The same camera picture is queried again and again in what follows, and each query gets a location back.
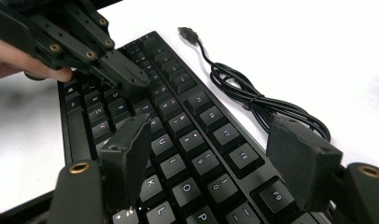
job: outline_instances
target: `brass bolt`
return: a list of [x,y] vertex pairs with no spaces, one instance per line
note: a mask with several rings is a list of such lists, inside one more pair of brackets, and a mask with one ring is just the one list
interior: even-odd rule
[[81,173],[84,173],[85,171],[87,171],[89,168],[91,168],[90,164],[87,163],[87,162],[81,162],[81,163],[77,163],[75,165],[72,165],[68,171],[70,172],[70,174],[72,175],[78,175],[78,174],[81,174]]
[[113,45],[113,41],[110,40],[110,39],[107,39],[107,40],[105,41],[105,44],[108,45],[108,46],[111,46],[111,45]]
[[58,52],[60,50],[59,46],[56,45],[56,44],[51,44],[49,45],[49,48],[50,50],[52,50],[53,52]]
[[107,24],[107,21],[105,19],[100,19],[99,22],[102,25],[106,25]]
[[93,51],[87,51],[86,54],[87,54],[87,57],[90,59],[94,58],[94,55],[95,55]]
[[370,177],[379,178],[379,170],[368,166],[368,165],[362,165],[359,166],[358,169],[365,175],[368,175]]

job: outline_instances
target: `black key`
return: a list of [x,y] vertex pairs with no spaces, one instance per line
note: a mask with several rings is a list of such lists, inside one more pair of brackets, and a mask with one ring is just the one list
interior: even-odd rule
[[162,162],[160,167],[163,174],[163,182],[166,187],[173,186],[189,173],[186,164],[178,154],[175,154],[173,157]]
[[156,106],[172,98],[172,93],[170,93],[169,89],[164,84],[152,87],[149,93],[151,95],[150,98],[152,103]]
[[181,113],[181,111],[183,111],[183,109],[175,98],[170,98],[158,107],[158,112],[163,121],[172,119],[174,116]]
[[108,109],[110,110],[111,118],[114,124],[117,124],[132,115],[123,99],[118,99],[114,103],[108,105]]
[[198,153],[207,149],[207,144],[204,138],[199,134],[198,130],[194,130],[179,139],[180,151],[187,159],[191,159]]
[[207,190],[217,209],[227,207],[238,199],[238,188],[226,174],[207,185]]
[[151,43],[154,43],[157,41],[157,38],[154,36],[154,35],[143,35],[140,39],[139,39],[140,43],[143,44],[143,46],[147,46]]
[[204,92],[199,92],[190,97],[188,101],[185,102],[185,105],[193,116],[197,116],[213,106],[213,103],[210,101],[209,97],[204,94]]
[[170,119],[167,128],[174,139],[177,139],[193,130],[194,126],[186,113],[183,112]]
[[164,161],[176,153],[175,146],[167,133],[154,140],[151,148],[155,162]]
[[196,119],[206,133],[211,133],[228,122],[215,105],[204,111]]
[[154,70],[154,67],[152,67],[152,65],[149,61],[145,61],[143,63],[140,63],[139,67],[141,68],[141,70],[143,70],[143,72],[145,72],[147,74],[149,72],[151,72],[152,70]]
[[66,104],[67,114],[72,112],[72,111],[77,111],[77,110],[82,111],[83,110],[82,105],[81,105],[81,99],[79,98],[79,96],[68,100],[65,104]]
[[65,100],[68,101],[70,99],[73,99],[73,97],[79,96],[78,89],[79,87],[78,87],[77,82],[73,82],[70,85],[65,86],[64,87]]
[[115,101],[121,98],[122,97],[120,97],[119,93],[114,89],[105,92],[105,102],[108,105],[114,103]]
[[163,127],[163,124],[159,117],[155,117],[149,123],[151,125],[151,139],[152,140],[166,133],[166,129]]
[[81,111],[76,110],[67,115],[67,127],[70,132],[70,149],[72,161],[92,159],[90,145]]
[[99,144],[106,138],[110,137],[113,133],[110,130],[110,125],[108,124],[108,121],[105,119],[105,121],[95,125],[91,132],[93,134],[93,142],[95,145]]
[[195,169],[197,177],[203,182],[206,182],[224,170],[210,149],[194,158],[192,160],[192,167]]
[[134,55],[138,54],[141,52],[141,49],[136,45],[133,44],[129,48],[124,50],[124,53],[129,57],[132,58]]
[[259,154],[248,143],[226,155],[225,161],[238,178],[245,177],[263,164]]
[[230,123],[214,131],[210,139],[221,154],[243,142],[243,136]]
[[156,175],[152,175],[143,182],[140,191],[140,204],[144,209],[147,209],[165,196],[160,179]]
[[160,53],[166,51],[165,47],[157,47],[156,49],[152,50],[149,56],[154,60],[155,62],[155,57],[159,55]]
[[288,207],[291,203],[294,203],[294,198],[280,180],[260,192],[260,198],[268,210],[275,215],[283,211],[283,209]]
[[175,89],[177,94],[181,94],[194,86],[196,86],[195,81],[187,73],[181,75],[180,77],[176,77],[172,83],[172,87]]
[[218,224],[216,218],[208,206],[201,208],[192,216],[187,218],[187,224]]
[[175,223],[175,214],[170,204],[164,202],[147,212],[147,220],[149,224],[172,224]]
[[186,72],[178,62],[173,61],[172,63],[169,63],[169,65],[164,66],[162,73],[166,77],[166,79],[168,79],[169,82],[171,82],[174,80],[175,77],[177,77],[178,75],[185,74]]
[[135,64],[141,64],[147,61],[147,57],[143,52],[140,52],[132,57],[132,62]]
[[89,97],[87,100],[85,100],[85,106],[88,109],[88,112],[92,111],[95,107],[103,105],[102,103],[102,95],[96,94],[92,97]]
[[144,99],[143,101],[134,104],[133,110],[136,115],[149,113],[151,117],[157,116],[157,113],[155,112],[154,107],[152,107],[149,99]]
[[158,65],[161,70],[163,70],[162,66],[164,64],[169,63],[172,60],[173,60],[173,56],[168,51],[164,51],[158,54],[157,56],[155,56],[155,64]]
[[95,79],[91,79],[82,85],[82,94],[85,96],[85,99],[100,94],[99,86]]
[[113,216],[114,224],[139,224],[139,217],[134,210],[132,213],[128,213],[128,210],[122,210]]
[[228,224],[260,224],[260,219],[254,213],[253,209],[248,203],[242,203],[239,207],[235,208],[227,216],[225,216]]
[[175,204],[180,213],[184,214],[201,202],[201,191],[191,178],[186,179],[172,189]]
[[147,73],[147,75],[149,78],[149,86],[161,84],[161,77],[155,70],[150,71],[149,73]]
[[100,123],[105,119],[105,109],[103,107],[95,108],[91,113],[88,114],[91,122],[91,126]]

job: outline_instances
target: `keyboard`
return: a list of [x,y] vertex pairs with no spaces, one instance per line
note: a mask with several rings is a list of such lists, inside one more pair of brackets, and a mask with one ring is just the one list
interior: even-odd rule
[[329,223],[299,211],[264,150],[157,32],[119,51],[149,77],[141,100],[78,72],[59,83],[66,163],[96,160],[127,118],[152,117],[138,205],[113,223]]

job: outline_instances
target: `human hand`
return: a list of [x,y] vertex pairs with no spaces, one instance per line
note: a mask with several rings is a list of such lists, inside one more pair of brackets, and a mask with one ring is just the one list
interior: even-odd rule
[[69,81],[73,76],[69,67],[60,70],[50,69],[27,53],[0,40],[0,78],[21,71],[32,77],[53,78],[62,82]]

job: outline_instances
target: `keycap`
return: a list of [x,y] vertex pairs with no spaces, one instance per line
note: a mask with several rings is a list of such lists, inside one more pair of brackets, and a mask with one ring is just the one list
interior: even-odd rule
[[147,73],[147,75],[149,80],[149,86],[161,84],[161,77],[155,70],[150,71],[149,73]]
[[169,52],[164,51],[155,57],[155,64],[158,65],[161,70],[163,70],[163,66],[172,60],[173,56]]
[[149,224],[172,224],[175,223],[175,214],[168,202],[164,202],[147,212]]
[[152,35],[152,34],[149,34],[149,35],[143,35],[140,39],[139,39],[140,43],[143,44],[143,46],[147,46],[151,43],[154,43],[155,41],[157,41],[157,38]]
[[151,126],[151,139],[152,140],[166,133],[166,129],[163,127],[163,124],[159,117],[155,117],[151,119],[149,123]]
[[67,100],[72,99],[75,96],[79,96],[78,89],[79,89],[79,86],[77,82],[73,82],[70,85],[65,86],[64,87],[65,100],[67,101]]
[[147,61],[147,57],[143,52],[140,52],[132,57],[132,62],[135,64],[141,64]]
[[194,158],[191,164],[196,176],[203,182],[224,170],[216,155],[210,149]]
[[215,105],[208,108],[196,119],[206,133],[211,133],[228,122],[227,118],[225,118]]
[[181,94],[194,86],[196,86],[195,81],[187,73],[184,73],[179,77],[175,77],[172,82],[172,87],[177,94]]
[[210,135],[210,139],[217,150],[225,154],[233,147],[239,145],[243,141],[243,136],[238,133],[232,124],[228,123],[214,131]]
[[105,102],[110,105],[117,101],[118,99],[122,99],[119,93],[116,90],[109,90],[105,92]]
[[173,186],[189,173],[186,164],[178,154],[162,162],[160,167],[163,175],[163,183],[166,187]]
[[216,218],[208,206],[196,211],[193,215],[186,219],[187,224],[218,224]]
[[118,122],[132,116],[123,99],[118,99],[114,103],[108,105],[108,109],[110,111],[113,124],[117,124]]
[[224,158],[238,178],[245,177],[263,164],[259,154],[248,143],[241,145]]
[[96,124],[91,129],[91,132],[93,134],[93,142],[95,145],[102,142],[104,139],[111,137],[111,135],[113,134],[111,132],[110,125],[108,124],[106,118],[104,121],[100,122],[99,124]]
[[177,139],[183,136],[185,133],[188,133],[189,131],[193,130],[194,126],[187,114],[183,112],[170,119],[167,128],[169,130],[169,133],[174,137],[174,139]]
[[208,145],[198,130],[193,130],[179,139],[181,155],[190,159],[207,149]]
[[93,95],[92,97],[85,100],[85,106],[87,107],[88,112],[92,111],[95,107],[103,106],[103,105],[104,104],[102,103],[101,94]]
[[172,93],[170,93],[169,89],[164,84],[153,86],[149,93],[150,99],[155,106],[172,98]]
[[264,189],[260,193],[260,197],[273,214],[279,213],[286,206],[294,202],[294,198],[280,180]]
[[176,153],[175,146],[167,133],[152,141],[151,148],[155,162],[164,161]]
[[129,48],[124,50],[125,55],[127,55],[130,59],[141,52],[141,49],[138,47],[138,45],[134,44],[130,46]]
[[129,213],[128,210],[122,210],[113,216],[114,224],[139,224],[139,217],[136,210]]
[[144,99],[133,105],[133,110],[136,115],[149,113],[151,117],[157,116],[149,99]]
[[184,69],[181,67],[181,65],[178,62],[173,61],[172,63],[169,63],[168,65],[164,66],[162,73],[166,77],[166,79],[169,82],[171,82],[177,76],[185,74],[186,72],[184,71]]
[[181,214],[193,209],[201,202],[201,191],[193,178],[188,178],[172,189],[175,204]]
[[260,224],[260,219],[254,213],[248,203],[242,203],[227,216],[225,216],[228,224]]
[[91,122],[91,126],[95,126],[95,124],[100,123],[103,119],[105,119],[105,109],[101,106],[98,108],[94,108],[94,110],[88,114]]
[[85,99],[91,98],[93,95],[100,94],[100,88],[95,79],[89,79],[82,84],[82,94]]
[[79,98],[79,96],[74,97],[74,98],[66,101],[65,106],[66,106],[67,113],[70,113],[72,111],[77,111],[77,110],[78,111],[83,110],[82,104],[81,104],[81,99]]
[[271,222],[276,222],[292,212],[293,209],[297,209],[294,198],[279,179],[268,181],[252,191],[250,196]]
[[183,109],[175,98],[170,98],[169,100],[163,102],[158,107],[158,112],[163,121],[172,119],[174,116],[181,113]]
[[146,209],[158,203],[165,196],[160,179],[156,175],[152,175],[143,182],[139,197],[140,204],[143,209]]
[[191,96],[184,104],[193,116],[197,116],[213,106],[209,97],[202,91]]
[[231,178],[224,174],[207,185],[207,190],[213,199],[217,209],[222,209],[232,204],[239,193]]

